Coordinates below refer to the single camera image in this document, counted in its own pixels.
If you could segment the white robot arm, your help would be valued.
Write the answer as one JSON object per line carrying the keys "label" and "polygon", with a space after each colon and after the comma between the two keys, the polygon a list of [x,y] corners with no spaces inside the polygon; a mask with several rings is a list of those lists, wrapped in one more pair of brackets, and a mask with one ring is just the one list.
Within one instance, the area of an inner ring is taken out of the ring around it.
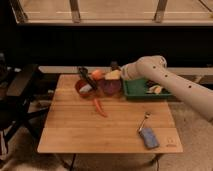
{"label": "white robot arm", "polygon": [[166,59],[160,55],[140,57],[121,67],[121,77],[124,80],[147,78],[154,81],[208,122],[213,122],[213,90],[170,72],[166,65]]}

